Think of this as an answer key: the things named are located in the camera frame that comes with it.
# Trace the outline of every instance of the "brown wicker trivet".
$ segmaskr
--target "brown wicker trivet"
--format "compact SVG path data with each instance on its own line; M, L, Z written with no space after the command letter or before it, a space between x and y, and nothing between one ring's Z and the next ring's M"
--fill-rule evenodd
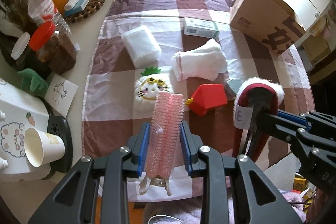
M65 20L72 23L81 21L83 18L87 18L93 15L97 10L100 10L104 2L105 0L90 0L83 11L68 16Z

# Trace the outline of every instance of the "brown cardboard box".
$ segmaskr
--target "brown cardboard box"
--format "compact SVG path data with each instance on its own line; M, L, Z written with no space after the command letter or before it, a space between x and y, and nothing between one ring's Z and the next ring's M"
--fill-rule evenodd
M308 56L309 61L315 64L331 53L327 41L321 35L318 37L310 35L302 43L302 46Z
M283 0L234 0L230 25L277 55L305 34L295 21L294 11Z

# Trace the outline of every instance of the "white appliance with cartoon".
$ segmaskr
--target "white appliance with cartoon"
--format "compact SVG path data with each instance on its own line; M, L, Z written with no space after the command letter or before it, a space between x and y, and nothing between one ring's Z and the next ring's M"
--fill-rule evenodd
M50 164L33 167L24 145L28 128L47 132L49 115L42 101L0 78L0 111L0 183L46 177Z

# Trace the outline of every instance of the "green pineapple leaf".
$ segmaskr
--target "green pineapple leaf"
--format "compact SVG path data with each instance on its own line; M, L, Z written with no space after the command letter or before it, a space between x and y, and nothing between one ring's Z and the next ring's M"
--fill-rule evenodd
M159 68L154 68L154 67L150 67L150 68L145 68L144 72L141 72L142 76L148 76L148 75L155 75L161 72L161 69Z

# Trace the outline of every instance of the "carrot sticker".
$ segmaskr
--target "carrot sticker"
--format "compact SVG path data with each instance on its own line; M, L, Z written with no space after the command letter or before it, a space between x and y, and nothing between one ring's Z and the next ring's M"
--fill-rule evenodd
M34 127L35 126L35 121L30 112L26 114L26 118L28 119L28 122Z

